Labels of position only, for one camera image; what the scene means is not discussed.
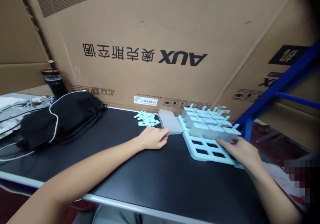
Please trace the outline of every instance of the person's right hand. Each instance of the person's right hand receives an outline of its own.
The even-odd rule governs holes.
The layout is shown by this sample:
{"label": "person's right hand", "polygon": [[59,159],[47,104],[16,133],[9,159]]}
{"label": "person's right hand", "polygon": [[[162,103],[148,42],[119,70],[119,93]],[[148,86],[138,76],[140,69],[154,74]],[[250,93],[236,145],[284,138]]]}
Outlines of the person's right hand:
{"label": "person's right hand", "polygon": [[167,143],[168,136],[168,128],[159,129],[155,127],[146,127],[135,139],[141,145],[143,150],[160,149]]}
{"label": "person's right hand", "polygon": [[242,137],[236,137],[230,144],[217,138],[216,141],[222,145],[231,155],[233,155],[249,171],[254,171],[263,167],[257,148],[251,145]]}

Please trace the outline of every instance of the blue metal shelf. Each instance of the blue metal shelf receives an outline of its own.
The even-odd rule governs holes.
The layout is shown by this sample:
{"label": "blue metal shelf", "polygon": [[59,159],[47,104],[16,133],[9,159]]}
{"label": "blue metal shelf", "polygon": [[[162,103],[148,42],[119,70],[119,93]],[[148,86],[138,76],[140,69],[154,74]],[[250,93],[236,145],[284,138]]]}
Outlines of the blue metal shelf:
{"label": "blue metal shelf", "polygon": [[320,103],[318,102],[287,94],[288,91],[318,68],[319,60],[317,57],[319,50],[319,43],[311,46],[308,51],[283,73],[282,76],[235,122],[235,124],[240,125],[238,130],[242,130],[242,135],[247,141],[250,141],[253,121],[267,111],[279,98],[320,109]]}

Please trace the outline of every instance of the barcode label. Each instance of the barcode label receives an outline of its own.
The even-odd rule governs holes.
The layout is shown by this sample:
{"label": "barcode label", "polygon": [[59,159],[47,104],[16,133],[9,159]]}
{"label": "barcode label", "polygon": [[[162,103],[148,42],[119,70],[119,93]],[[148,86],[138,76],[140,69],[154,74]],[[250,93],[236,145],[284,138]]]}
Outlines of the barcode label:
{"label": "barcode label", "polygon": [[133,103],[157,106],[158,99],[134,96],[133,97]]}

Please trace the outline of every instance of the black tabletop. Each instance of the black tabletop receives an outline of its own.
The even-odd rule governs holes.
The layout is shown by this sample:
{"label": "black tabletop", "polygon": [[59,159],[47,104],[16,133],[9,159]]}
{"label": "black tabletop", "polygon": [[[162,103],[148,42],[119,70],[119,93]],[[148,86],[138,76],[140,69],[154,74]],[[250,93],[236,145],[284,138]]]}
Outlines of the black tabletop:
{"label": "black tabletop", "polygon": [[[80,160],[139,135],[144,127],[133,118],[136,114],[108,108],[74,143],[1,163],[0,171],[45,182]],[[10,137],[4,138],[0,147],[8,142]],[[2,150],[0,158],[11,158],[8,153],[16,148]],[[136,154],[89,193],[207,222],[267,223],[247,173],[192,159],[182,135],[170,135],[160,150]]]}

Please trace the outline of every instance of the plastic stick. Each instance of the plastic stick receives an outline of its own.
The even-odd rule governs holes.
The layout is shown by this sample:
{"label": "plastic stick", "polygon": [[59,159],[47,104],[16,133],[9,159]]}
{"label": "plastic stick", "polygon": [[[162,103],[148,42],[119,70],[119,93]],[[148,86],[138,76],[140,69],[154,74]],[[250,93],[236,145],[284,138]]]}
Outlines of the plastic stick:
{"label": "plastic stick", "polygon": [[232,129],[235,130],[235,129],[238,128],[238,126],[239,126],[239,124],[235,124],[235,125],[232,127]]}

